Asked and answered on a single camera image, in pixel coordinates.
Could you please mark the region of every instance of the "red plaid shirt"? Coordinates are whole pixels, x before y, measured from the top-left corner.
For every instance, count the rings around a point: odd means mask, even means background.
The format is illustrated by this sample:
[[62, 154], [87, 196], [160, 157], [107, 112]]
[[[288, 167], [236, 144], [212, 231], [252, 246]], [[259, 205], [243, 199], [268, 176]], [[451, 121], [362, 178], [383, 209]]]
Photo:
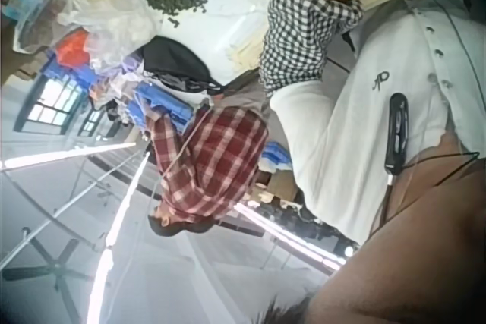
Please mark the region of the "red plaid shirt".
[[[159, 171], [165, 171], [175, 160], [204, 113], [197, 112], [183, 137], [168, 115], [156, 122], [147, 119]], [[163, 178], [162, 199], [171, 213], [187, 222], [210, 215], [223, 217], [250, 187], [267, 136], [264, 121], [247, 109], [211, 110]]]

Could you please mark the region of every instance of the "black bag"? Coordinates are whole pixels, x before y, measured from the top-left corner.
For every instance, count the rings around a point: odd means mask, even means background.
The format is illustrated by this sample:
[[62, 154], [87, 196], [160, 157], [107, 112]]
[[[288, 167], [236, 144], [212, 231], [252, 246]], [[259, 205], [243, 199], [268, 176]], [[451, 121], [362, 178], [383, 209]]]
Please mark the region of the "black bag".
[[211, 73], [189, 48], [166, 37], [155, 36], [137, 51], [144, 60], [145, 76], [185, 93], [208, 95], [224, 93], [225, 87], [213, 80]]

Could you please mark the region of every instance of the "black and white checkered sleeve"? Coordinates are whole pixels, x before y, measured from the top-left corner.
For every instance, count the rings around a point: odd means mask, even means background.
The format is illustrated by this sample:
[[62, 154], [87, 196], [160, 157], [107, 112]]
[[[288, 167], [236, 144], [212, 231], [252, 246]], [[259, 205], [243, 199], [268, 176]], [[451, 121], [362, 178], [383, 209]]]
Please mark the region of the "black and white checkered sleeve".
[[267, 96], [302, 81], [320, 80], [333, 36], [358, 25], [359, 0], [270, 0], [269, 30], [260, 56]]

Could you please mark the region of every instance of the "checkered shirt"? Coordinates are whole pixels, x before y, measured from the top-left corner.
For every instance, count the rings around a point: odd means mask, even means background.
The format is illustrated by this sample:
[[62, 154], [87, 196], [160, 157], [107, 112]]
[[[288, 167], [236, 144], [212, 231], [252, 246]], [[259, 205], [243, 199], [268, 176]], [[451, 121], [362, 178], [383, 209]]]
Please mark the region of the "checkered shirt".
[[362, 19], [359, 0], [270, 0], [269, 30], [260, 56], [267, 96], [303, 81], [321, 80], [327, 46]]
[[[204, 110], [199, 110], [191, 128], [179, 136], [168, 115], [147, 119], [159, 171], [165, 171]], [[243, 108], [213, 109], [163, 178], [163, 201], [172, 214], [186, 222], [203, 217], [223, 217], [238, 203], [258, 170], [267, 141], [265, 122]]]

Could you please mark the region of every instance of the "red bag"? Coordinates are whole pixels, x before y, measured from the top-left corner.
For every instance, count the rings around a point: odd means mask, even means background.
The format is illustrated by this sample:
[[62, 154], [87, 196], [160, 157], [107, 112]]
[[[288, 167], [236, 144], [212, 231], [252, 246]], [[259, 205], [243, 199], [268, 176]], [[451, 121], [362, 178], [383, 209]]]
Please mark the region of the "red bag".
[[55, 48], [58, 63], [69, 68], [89, 64], [90, 54], [84, 51], [88, 35], [86, 30], [79, 29], [66, 36]]

